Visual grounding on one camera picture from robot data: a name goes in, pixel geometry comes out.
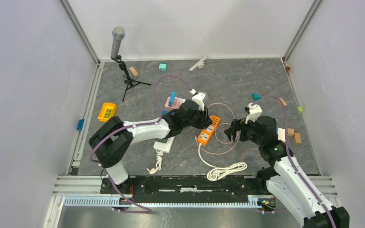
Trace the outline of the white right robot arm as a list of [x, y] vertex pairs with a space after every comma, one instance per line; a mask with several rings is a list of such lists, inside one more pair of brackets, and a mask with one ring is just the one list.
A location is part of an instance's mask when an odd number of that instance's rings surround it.
[[255, 121], [234, 119], [224, 131], [229, 140], [251, 141], [270, 167], [257, 172], [255, 186], [262, 194], [271, 193], [302, 228], [348, 228], [350, 215], [336, 207], [303, 172], [292, 150], [278, 139], [276, 120], [260, 116]]

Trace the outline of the pink cube socket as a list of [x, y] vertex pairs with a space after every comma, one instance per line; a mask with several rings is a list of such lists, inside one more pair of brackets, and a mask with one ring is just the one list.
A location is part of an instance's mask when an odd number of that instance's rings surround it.
[[185, 99], [175, 97], [173, 99], [172, 105], [169, 105], [170, 99], [171, 99], [171, 97], [169, 96], [167, 98], [166, 102], [165, 102], [164, 109], [166, 111], [171, 111], [173, 109], [178, 109], [180, 107], [180, 105], [185, 102]]

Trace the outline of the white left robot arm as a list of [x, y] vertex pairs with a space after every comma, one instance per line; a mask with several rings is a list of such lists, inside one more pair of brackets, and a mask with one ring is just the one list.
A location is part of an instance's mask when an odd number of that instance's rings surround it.
[[88, 144], [92, 156], [97, 158], [96, 162], [109, 175], [113, 189], [122, 194], [130, 189], [129, 175], [122, 163], [130, 145], [152, 139], [168, 139], [179, 135], [188, 127], [204, 130], [211, 124], [207, 107], [186, 100], [179, 108], [159, 119], [129, 122], [113, 116], [90, 137]]

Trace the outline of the orange power strip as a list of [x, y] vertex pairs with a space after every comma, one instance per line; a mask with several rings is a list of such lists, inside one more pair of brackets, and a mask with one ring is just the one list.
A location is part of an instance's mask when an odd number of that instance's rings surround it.
[[212, 134], [215, 132], [217, 126], [219, 125], [221, 119], [215, 115], [211, 115], [211, 120], [212, 124], [209, 125], [206, 129], [202, 130], [197, 137], [196, 141], [198, 144], [201, 144], [203, 146], [207, 145]]

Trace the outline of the light blue adapter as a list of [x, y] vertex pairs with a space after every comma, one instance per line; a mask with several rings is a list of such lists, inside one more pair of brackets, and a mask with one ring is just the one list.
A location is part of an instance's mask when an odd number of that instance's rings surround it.
[[175, 92], [175, 91], [173, 91], [173, 92], [171, 93], [171, 95], [170, 95], [170, 98], [169, 98], [169, 102], [168, 102], [168, 105], [169, 105], [169, 106], [172, 106], [172, 105], [173, 105], [173, 103], [174, 103], [174, 99], [175, 99], [175, 95], [176, 95], [176, 92]]

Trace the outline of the white multicolour power strip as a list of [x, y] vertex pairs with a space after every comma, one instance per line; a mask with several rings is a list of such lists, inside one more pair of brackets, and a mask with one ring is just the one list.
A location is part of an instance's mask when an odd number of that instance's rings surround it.
[[159, 152], [169, 153], [173, 145], [175, 137], [167, 139], [156, 139], [154, 149]]

